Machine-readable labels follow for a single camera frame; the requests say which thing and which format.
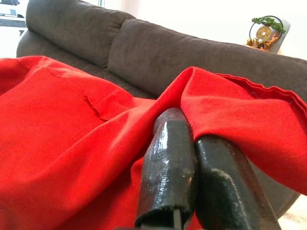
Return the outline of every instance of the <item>gray sofa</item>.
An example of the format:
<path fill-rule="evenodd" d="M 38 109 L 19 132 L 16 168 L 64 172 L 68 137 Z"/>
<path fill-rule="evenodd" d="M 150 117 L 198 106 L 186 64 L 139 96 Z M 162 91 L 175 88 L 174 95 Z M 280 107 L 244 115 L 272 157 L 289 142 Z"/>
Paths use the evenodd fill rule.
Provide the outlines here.
<path fill-rule="evenodd" d="M 249 78 L 307 101 L 307 62 L 181 34 L 80 0 L 30 0 L 17 56 L 45 55 L 109 80 L 134 96 L 157 98 L 185 68 Z M 278 217 L 298 193 L 254 171 Z"/>

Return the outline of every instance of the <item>red blanket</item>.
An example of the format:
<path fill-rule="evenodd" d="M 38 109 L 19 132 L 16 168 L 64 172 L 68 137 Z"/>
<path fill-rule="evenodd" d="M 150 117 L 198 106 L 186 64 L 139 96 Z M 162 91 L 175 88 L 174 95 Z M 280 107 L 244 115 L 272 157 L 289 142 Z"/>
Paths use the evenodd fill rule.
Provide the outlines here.
<path fill-rule="evenodd" d="M 133 226 L 142 156 L 170 107 L 194 139 L 225 137 L 307 194 L 306 104 L 293 92 L 188 68 L 158 100 L 140 99 L 46 57 L 2 59 L 0 229 Z"/>

